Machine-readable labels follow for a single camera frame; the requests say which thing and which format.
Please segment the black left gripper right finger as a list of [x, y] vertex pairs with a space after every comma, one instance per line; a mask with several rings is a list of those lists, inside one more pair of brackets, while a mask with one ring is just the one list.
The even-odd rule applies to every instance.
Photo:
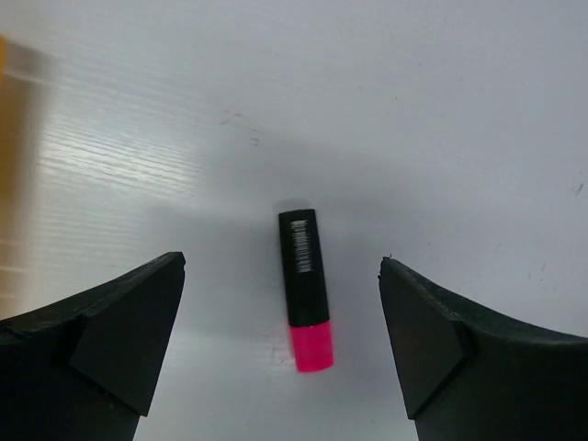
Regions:
[[379, 292], [422, 440], [584, 440], [587, 341], [521, 322], [384, 258]]

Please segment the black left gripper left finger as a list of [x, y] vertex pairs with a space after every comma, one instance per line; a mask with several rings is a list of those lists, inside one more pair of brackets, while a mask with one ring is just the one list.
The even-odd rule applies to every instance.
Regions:
[[1, 321], [4, 440], [131, 440], [185, 283], [180, 252]]

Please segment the pink highlighter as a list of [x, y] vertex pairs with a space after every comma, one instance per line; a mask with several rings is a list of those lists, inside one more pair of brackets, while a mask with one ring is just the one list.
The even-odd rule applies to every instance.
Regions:
[[288, 328], [296, 368], [314, 373], [334, 364], [333, 332], [316, 211], [278, 215]]

